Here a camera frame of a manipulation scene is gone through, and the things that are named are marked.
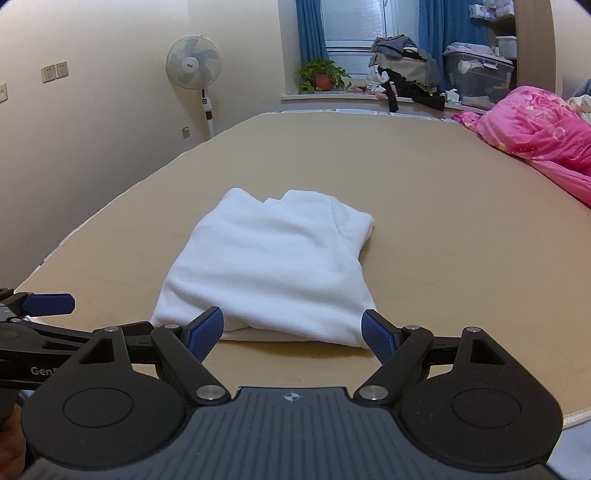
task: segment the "fan blade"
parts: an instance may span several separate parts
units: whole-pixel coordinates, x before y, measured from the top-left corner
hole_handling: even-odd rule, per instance
[[[201,75],[201,80],[205,85],[209,85],[212,81],[212,74],[209,69],[201,62],[199,62],[199,75]]]
[[[219,60],[220,59],[219,53],[217,52],[217,50],[214,50],[213,48],[209,48],[207,50],[200,51],[197,55],[199,55],[200,57],[203,57],[204,60],[206,60],[206,59]]]
[[[199,42],[199,37],[189,37],[185,41],[184,55],[185,57],[194,57],[195,47]]]
[[[168,62],[167,63],[168,63],[168,65],[170,65],[170,67],[179,69],[179,68],[182,67],[183,59],[181,57],[178,57],[176,55],[176,53],[171,53],[168,56]]]
[[[177,78],[177,81],[179,83],[182,83],[183,85],[188,84],[191,80],[193,80],[195,78],[195,74],[194,73],[185,73],[182,74],[180,77]]]

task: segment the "bed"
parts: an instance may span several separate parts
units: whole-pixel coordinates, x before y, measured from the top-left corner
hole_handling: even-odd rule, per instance
[[[251,118],[108,204],[20,290],[75,296],[76,311],[52,325],[148,320],[191,230],[233,187],[259,200],[316,190],[371,213],[360,260],[382,315],[444,336],[481,326],[564,414],[591,407],[591,211],[455,123],[338,112]],[[378,361],[317,342],[220,342],[206,365],[231,390],[354,390]]]

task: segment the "metal screw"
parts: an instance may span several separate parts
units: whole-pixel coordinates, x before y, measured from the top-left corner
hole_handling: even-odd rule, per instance
[[[226,394],[226,389],[219,385],[204,385],[197,389],[197,396],[202,400],[219,400]]]
[[[365,385],[359,389],[359,396],[365,400],[383,400],[388,396],[388,390],[379,385]]]

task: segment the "light switch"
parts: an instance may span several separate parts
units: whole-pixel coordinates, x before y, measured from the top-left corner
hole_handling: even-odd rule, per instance
[[[56,65],[56,76],[59,79],[68,76],[68,62],[63,61]]]
[[[48,65],[47,67],[43,67],[41,69],[41,78],[43,79],[43,83],[55,80],[56,79],[56,66],[55,65]]]

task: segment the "white cloth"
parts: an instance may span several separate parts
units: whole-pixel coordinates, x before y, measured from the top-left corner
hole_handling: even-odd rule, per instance
[[[591,125],[591,96],[572,97],[568,99],[567,103],[569,107],[579,114],[582,120]]]
[[[365,83],[367,84],[368,92],[372,93],[384,93],[386,89],[382,87],[384,83],[390,80],[390,76],[387,72],[378,72],[378,65],[373,65],[369,68]]]
[[[152,324],[186,325],[219,306],[223,339],[366,348],[361,317],[375,304],[358,257],[373,223],[316,192],[290,190],[262,203],[232,189],[171,267]]]

